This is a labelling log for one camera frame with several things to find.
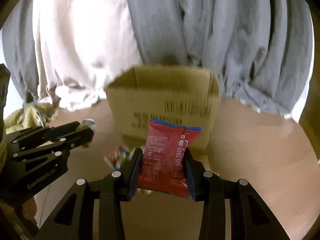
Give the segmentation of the brown cardboard box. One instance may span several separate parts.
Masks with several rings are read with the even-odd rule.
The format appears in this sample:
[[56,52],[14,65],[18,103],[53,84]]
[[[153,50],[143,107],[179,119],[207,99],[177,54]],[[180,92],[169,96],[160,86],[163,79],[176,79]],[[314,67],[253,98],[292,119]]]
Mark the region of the brown cardboard box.
[[200,127],[191,144],[199,150],[209,143],[220,103],[216,78],[201,67],[132,67],[107,86],[106,96],[124,137],[145,140],[149,121],[155,118]]

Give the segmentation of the red snack packet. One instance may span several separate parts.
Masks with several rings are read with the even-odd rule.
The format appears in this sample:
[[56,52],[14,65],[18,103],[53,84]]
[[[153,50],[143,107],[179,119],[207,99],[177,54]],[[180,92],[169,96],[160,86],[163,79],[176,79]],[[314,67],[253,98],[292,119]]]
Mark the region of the red snack packet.
[[182,159],[185,150],[200,134],[200,127],[176,126],[151,119],[137,187],[187,198]]

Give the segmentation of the silver snack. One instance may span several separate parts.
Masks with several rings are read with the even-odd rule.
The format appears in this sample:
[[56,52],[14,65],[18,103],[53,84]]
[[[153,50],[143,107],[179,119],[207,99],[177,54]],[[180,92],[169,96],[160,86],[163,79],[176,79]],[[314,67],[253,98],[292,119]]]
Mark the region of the silver snack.
[[[93,119],[90,118],[85,118],[82,122],[81,125],[79,126],[80,130],[86,129],[86,128],[90,128],[93,133],[95,133],[95,129],[96,129],[96,124],[95,121]],[[91,144],[92,139],[90,139],[89,141],[87,141],[86,143],[82,144],[83,148],[89,148],[90,144]]]

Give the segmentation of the grey curtain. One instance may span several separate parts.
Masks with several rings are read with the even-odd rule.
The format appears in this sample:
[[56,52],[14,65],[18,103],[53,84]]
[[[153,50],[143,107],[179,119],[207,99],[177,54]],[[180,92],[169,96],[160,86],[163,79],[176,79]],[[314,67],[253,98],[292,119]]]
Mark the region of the grey curtain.
[[[141,64],[208,68],[221,96],[299,121],[315,39],[305,0],[127,0]],[[40,103],[33,0],[1,27],[1,63],[24,103]]]

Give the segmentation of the colourful snack packet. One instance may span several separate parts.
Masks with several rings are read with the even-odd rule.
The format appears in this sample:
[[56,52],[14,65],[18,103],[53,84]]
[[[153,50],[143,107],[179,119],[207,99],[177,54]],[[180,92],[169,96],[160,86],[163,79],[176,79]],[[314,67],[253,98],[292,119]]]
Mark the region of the colourful snack packet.
[[111,171],[118,170],[121,165],[132,158],[133,153],[127,148],[118,145],[114,150],[104,156],[104,161]]

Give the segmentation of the white cream curtain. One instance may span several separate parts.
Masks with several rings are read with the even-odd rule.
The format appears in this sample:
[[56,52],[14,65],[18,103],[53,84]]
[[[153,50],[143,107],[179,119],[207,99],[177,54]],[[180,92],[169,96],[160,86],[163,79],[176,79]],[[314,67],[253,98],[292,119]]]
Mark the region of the white cream curtain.
[[127,0],[33,0],[32,23],[40,103],[89,108],[142,63]]

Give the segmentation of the yellow green cloth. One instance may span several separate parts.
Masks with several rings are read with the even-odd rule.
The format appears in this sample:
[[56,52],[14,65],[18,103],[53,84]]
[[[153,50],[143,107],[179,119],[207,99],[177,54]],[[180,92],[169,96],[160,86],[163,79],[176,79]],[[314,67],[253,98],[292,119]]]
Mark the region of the yellow green cloth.
[[49,103],[26,103],[4,119],[6,133],[47,126],[57,117],[57,107]]

